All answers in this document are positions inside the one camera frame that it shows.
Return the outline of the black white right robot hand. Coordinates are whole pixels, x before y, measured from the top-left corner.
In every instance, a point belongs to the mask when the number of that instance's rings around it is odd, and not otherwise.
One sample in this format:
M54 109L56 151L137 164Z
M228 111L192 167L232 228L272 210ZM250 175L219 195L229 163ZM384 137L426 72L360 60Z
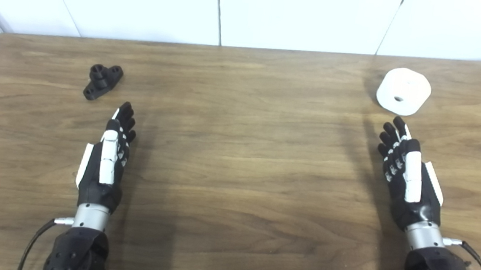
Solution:
M383 174L390 193L390 212L396 226L426 222L441 225L443 194L432 162L424 163L418 139L397 116L383 124L377 146L383 159Z

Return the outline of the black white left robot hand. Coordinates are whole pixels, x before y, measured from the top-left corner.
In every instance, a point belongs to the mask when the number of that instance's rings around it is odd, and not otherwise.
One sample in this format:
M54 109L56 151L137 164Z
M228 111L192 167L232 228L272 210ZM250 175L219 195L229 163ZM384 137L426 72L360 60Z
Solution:
M121 203L124 167L137 135L133 115L132 104L123 103L108 120L100 141L87 144L75 179L78 206L101 205L114 213Z

